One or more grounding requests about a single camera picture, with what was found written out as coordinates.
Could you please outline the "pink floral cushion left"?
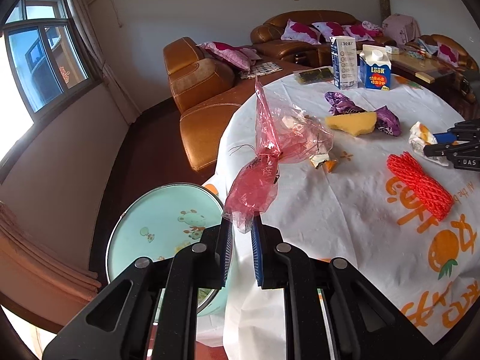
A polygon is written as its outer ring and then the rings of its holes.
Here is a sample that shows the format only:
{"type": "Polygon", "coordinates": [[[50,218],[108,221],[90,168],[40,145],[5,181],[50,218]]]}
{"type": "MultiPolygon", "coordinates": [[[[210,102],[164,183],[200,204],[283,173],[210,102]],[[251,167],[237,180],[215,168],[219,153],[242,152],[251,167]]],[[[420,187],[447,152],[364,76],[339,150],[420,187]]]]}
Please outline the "pink floral cushion left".
{"type": "Polygon", "coordinates": [[[281,35],[282,41],[301,41],[310,45],[320,45],[320,33],[306,24],[289,19],[285,31],[281,35]]]}

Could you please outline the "white orange printed tablecloth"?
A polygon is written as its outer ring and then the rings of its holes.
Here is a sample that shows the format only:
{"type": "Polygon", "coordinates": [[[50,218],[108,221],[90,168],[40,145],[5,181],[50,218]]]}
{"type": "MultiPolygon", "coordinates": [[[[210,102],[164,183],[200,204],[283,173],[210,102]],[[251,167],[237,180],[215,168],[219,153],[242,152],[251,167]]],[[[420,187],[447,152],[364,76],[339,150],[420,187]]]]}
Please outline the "white orange printed tablecloth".
{"type": "MultiPolygon", "coordinates": [[[[300,85],[287,76],[264,86],[270,99],[292,101],[324,121],[328,83],[300,85]]],[[[390,91],[343,91],[356,105],[387,106],[401,136],[375,131],[358,137],[334,131],[332,172],[308,160],[279,166],[278,194],[264,224],[309,256],[346,258],[394,303],[443,358],[479,359],[479,172],[445,167],[411,152],[409,129],[420,122],[442,133],[464,119],[426,88],[394,82],[390,91]],[[453,197],[448,217],[435,219],[387,169],[404,151],[453,197]]],[[[224,198],[239,170],[255,156],[256,95],[234,112],[220,140],[217,188],[224,198]]],[[[283,293],[257,286],[250,234],[235,234],[223,346],[228,359],[286,359],[283,293]]]]}

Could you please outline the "red orange wrapper pile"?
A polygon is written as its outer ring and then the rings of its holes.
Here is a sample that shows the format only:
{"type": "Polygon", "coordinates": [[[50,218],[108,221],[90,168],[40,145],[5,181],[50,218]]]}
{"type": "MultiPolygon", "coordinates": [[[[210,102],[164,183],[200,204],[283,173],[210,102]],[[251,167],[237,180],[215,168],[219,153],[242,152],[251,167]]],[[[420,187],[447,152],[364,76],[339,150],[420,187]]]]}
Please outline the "red orange wrapper pile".
{"type": "Polygon", "coordinates": [[[321,167],[325,172],[328,173],[333,172],[338,165],[337,158],[331,153],[313,155],[309,161],[312,166],[315,167],[315,169],[319,169],[321,167]]]}

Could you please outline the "pink floral cushion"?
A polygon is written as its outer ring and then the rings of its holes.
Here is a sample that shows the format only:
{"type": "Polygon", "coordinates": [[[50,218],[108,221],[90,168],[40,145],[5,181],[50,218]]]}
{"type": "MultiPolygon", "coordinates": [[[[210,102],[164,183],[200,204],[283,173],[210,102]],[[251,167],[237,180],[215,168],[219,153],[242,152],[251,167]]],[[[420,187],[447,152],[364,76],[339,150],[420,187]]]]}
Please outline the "pink floral cushion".
{"type": "Polygon", "coordinates": [[[312,23],[312,26],[319,31],[323,38],[329,43],[331,43],[331,38],[347,35],[343,26],[334,21],[315,22],[312,23]]]}
{"type": "Polygon", "coordinates": [[[289,19],[285,31],[281,35],[282,41],[301,41],[310,45],[320,45],[320,33],[306,24],[289,19]]]}
{"type": "Polygon", "coordinates": [[[377,24],[367,20],[359,24],[343,25],[344,32],[356,41],[374,41],[383,36],[383,30],[377,24]]]}

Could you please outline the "pink left curtain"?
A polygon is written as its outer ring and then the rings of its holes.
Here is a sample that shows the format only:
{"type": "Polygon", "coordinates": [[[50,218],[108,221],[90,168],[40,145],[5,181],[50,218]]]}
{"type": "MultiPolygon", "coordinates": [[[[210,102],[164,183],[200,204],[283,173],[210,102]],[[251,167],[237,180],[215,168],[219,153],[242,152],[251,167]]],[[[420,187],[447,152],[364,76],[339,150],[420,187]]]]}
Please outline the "pink left curtain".
{"type": "Polygon", "coordinates": [[[93,300],[101,287],[98,274],[73,267],[25,233],[13,211],[1,202],[1,252],[49,287],[76,302],[93,300]]]}

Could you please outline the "tall white blue carton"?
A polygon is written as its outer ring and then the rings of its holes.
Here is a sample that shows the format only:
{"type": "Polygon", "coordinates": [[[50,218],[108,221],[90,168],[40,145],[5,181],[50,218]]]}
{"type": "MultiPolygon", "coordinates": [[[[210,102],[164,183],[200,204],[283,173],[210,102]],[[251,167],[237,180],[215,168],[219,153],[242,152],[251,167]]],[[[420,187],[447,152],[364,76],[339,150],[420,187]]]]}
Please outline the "tall white blue carton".
{"type": "Polygon", "coordinates": [[[339,89],[354,89],[358,85],[356,41],[353,37],[330,38],[334,84],[339,89]]]}

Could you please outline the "blue Look milk carton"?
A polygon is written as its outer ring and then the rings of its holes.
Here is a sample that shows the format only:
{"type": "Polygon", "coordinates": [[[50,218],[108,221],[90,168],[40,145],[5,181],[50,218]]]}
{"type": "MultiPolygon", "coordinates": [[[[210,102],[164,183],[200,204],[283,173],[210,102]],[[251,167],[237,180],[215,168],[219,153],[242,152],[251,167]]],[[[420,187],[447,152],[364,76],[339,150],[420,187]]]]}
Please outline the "blue Look milk carton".
{"type": "Polygon", "coordinates": [[[360,80],[366,89],[391,89],[391,61],[385,47],[363,45],[360,52],[360,80]]]}

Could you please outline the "pink covered chair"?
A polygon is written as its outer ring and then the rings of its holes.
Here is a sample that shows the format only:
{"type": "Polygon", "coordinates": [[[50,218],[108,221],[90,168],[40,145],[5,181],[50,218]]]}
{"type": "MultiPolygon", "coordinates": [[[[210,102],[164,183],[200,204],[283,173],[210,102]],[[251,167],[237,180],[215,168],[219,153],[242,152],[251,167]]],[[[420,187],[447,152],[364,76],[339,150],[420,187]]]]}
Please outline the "pink covered chair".
{"type": "Polygon", "coordinates": [[[385,36],[393,39],[398,46],[404,46],[422,35],[414,17],[400,14],[390,15],[384,19],[382,31],[385,36]]]}

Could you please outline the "pink plastic bag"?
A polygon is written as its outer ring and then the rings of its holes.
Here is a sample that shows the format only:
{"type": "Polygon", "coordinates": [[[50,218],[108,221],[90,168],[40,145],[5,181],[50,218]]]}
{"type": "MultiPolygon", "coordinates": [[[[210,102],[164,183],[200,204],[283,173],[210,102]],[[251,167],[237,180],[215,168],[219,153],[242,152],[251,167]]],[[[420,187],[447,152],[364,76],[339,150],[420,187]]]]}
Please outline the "pink plastic bag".
{"type": "Polygon", "coordinates": [[[334,147],[333,133],[319,119],[278,94],[267,94],[258,80],[255,92],[255,157],[238,172],[223,211],[241,233],[250,232],[254,217],[275,200],[280,164],[327,155],[334,147]]]}

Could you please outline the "window with brown frame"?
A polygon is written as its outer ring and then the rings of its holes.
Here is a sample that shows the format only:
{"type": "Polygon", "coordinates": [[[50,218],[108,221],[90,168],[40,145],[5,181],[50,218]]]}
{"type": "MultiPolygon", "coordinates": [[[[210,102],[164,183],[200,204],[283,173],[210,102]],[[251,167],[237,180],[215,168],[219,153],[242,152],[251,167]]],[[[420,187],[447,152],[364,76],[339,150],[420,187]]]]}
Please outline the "window with brown frame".
{"type": "Polygon", "coordinates": [[[19,0],[7,18],[7,60],[32,127],[1,160],[5,180],[33,140],[62,112],[100,83],[67,0],[19,0]]]}

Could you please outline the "dark seaweed snack pack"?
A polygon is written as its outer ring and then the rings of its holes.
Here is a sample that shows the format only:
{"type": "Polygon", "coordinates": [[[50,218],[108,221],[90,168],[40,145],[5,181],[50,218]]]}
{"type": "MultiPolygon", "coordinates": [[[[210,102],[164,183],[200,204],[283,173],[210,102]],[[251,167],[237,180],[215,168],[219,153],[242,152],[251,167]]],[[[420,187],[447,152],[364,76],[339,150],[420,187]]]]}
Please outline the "dark seaweed snack pack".
{"type": "Polygon", "coordinates": [[[334,79],[330,67],[317,67],[294,72],[295,80],[301,85],[310,85],[334,79]]]}

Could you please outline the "white orange snack packet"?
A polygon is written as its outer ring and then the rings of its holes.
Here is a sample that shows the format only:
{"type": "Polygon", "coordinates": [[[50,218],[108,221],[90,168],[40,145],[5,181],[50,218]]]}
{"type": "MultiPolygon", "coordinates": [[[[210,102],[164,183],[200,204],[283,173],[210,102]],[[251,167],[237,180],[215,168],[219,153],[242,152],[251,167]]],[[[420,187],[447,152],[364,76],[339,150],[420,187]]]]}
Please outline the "white orange snack packet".
{"type": "Polygon", "coordinates": [[[431,163],[438,164],[442,167],[448,167],[448,161],[444,157],[427,157],[424,154],[424,148],[430,145],[436,145],[437,139],[428,130],[428,127],[423,125],[420,121],[417,121],[409,130],[408,143],[410,144],[413,152],[421,156],[422,158],[430,161],[431,163]]]}

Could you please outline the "yellow sponge piece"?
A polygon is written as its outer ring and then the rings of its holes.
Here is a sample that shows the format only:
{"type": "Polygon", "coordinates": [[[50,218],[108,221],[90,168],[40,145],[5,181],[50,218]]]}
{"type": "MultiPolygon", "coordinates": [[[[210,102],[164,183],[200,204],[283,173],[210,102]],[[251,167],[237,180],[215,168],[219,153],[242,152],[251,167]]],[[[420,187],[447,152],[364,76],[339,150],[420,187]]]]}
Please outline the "yellow sponge piece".
{"type": "Polygon", "coordinates": [[[325,124],[333,130],[357,137],[372,133],[377,123],[375,112],[360,112],[325,117],[325,124]]]}

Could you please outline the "white box on coffee table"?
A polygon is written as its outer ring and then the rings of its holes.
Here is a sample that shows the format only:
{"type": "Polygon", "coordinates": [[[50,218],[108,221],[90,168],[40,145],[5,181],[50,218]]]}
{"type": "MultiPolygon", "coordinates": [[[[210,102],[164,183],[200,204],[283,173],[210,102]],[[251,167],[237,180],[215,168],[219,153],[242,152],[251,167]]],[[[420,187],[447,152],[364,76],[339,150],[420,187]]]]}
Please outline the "white box on coffee table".
{"type": "Polygon", "coordinates": [[[400,53],[400,49],[396,46],[385,46],[385,50],[391,55],[398,55],[400,53]]]}

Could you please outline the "pink floral cushion right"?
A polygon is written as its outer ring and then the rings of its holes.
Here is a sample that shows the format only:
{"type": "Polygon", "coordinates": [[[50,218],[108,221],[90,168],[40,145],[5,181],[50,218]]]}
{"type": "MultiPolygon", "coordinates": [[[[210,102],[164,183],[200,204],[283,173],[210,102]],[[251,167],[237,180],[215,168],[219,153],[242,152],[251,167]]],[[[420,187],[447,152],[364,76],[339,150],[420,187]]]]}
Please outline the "pink floral cushion right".
{"type": "Polygon", "coordinates": [[[383,30],[377,24],[367,20],[359,24],[343,25],[344,32],[356,41],[374,41],[383,36],[383,30]]]}

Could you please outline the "brown leather chaise sofa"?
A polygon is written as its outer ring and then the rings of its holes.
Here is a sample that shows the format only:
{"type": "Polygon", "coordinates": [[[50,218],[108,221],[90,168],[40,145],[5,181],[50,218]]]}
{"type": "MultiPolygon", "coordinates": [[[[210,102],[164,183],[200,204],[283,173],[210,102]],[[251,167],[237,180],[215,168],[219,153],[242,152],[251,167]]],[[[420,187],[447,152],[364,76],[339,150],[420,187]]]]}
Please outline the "brown leather chaise sofa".
{"type": "Polygon", "coordinates": [[[207,57],[189,37],[166,45],[163,60],[190,167],[208,172],[233,113],[255,93],[255,80],[243,80],[226,63],[207,57]]]}

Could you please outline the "pink floral cushion middle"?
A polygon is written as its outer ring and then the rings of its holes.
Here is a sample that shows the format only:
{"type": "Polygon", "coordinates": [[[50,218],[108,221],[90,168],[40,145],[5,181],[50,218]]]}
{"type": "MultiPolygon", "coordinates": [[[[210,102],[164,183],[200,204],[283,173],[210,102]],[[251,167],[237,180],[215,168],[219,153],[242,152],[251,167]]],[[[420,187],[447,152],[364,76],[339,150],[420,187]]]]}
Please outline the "pink floral cushion middle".
{"type": "Polygon", "coordinates": [[[334,21],[315,22],[312,23],[312,26],[319,31],[323,38],[329,43],[331,43],[331,38],[347,35],[343,26],[334,21]]]}

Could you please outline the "brown leather back sofa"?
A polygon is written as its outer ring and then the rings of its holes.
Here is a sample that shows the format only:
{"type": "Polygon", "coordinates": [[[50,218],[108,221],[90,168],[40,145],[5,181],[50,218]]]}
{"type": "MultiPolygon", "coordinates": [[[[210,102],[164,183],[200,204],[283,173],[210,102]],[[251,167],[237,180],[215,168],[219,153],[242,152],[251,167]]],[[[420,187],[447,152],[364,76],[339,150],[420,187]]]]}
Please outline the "brown leather back sofa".
{"type": "Polygon", "coordinates": [[[356,49],[364,45],[394,47],[376,24],[360,21],[337,10],[294,10],[266,20],[250,33],[257,51],[265,56],[318,68],[331,64],[331,38],[354,38],[356,49]]]}

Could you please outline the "checkered cloth on sofa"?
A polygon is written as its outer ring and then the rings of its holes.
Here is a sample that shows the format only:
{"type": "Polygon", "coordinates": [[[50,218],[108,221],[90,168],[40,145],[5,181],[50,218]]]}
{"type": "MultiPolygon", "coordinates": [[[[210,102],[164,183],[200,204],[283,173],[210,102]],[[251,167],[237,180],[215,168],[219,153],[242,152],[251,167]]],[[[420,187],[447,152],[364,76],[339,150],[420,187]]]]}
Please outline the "checkered cloth on sofa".
{"type": "Polygon", "coordinates": [[[267,61],[263,63],[256,63],[250,68],[250,71],[242,71],[239,76],[241,80],[255,79],[256,77],[264,77],[276,72],[281,72],[283,68],[277,63],[267,61]]]}

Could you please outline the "pink floral pillow chaise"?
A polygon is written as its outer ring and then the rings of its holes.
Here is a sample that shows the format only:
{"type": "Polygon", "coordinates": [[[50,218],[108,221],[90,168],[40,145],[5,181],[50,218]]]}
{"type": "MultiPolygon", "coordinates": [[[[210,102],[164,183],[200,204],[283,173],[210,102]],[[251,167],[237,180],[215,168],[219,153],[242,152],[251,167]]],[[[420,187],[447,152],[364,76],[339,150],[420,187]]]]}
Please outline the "pink floral pillow chaise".
{"type": "Polygon", "coordinates": [[[244,72],[249,72],[256,62],[261,60],[256,50],[250,47],[230,46],[218,41],[200,43],[197,47],[244,72]]]}

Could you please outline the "beige right curtain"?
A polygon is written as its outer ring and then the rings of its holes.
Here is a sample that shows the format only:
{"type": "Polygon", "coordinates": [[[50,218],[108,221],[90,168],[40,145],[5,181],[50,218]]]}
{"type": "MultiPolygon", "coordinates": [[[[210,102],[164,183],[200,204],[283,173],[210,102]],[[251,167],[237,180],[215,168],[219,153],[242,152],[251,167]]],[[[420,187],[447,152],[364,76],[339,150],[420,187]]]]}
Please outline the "beige right curtain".
{"type": "Polygon", "coordinates": [[[136,121],[137,117],[140,116],[140,111],[131,99],[127,89],[117,79],[104,56],[86,0],[67,0],[67,7],[72,14],[72,19],[80,34],[80,38],[101,72],[103,82],[112,95],[118,111],[121,113],[124,121],[128,125],[131,125],[136,121]]]}

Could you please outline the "wooden coffee table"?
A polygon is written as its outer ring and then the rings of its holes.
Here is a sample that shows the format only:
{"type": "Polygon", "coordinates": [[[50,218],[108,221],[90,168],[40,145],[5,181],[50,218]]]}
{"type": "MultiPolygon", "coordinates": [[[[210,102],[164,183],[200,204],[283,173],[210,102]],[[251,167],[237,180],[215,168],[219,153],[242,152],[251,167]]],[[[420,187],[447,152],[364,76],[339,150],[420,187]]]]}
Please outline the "wooden coffee table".
{"type": "Polygon", "coordinates": [[[387,54],[392,72],[424,86],[438,95],[459,90],[463,75],[448,63],[423,50],[404,47],[397,54],[387,54]]]}

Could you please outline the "purple foil wrapper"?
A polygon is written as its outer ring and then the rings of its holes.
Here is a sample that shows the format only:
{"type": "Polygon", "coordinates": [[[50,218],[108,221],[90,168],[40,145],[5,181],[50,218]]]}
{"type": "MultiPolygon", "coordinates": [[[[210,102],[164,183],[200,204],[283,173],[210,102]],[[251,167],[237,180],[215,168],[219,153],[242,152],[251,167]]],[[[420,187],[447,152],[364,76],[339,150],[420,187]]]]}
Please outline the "purple foil wrapper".
{"type": "MultiPolygon", "coordinates": [[[[349,97],[340,92],[329,91],[324,97],[330,105],[329,113],[333,116],[365,112],[365,109],[355,105],[349,97]]],[[[377,114],[375,124],[377,130],[393,137],[401,135],[400,120],[387,106],[378,108],[375,113],[377,114]]]]}

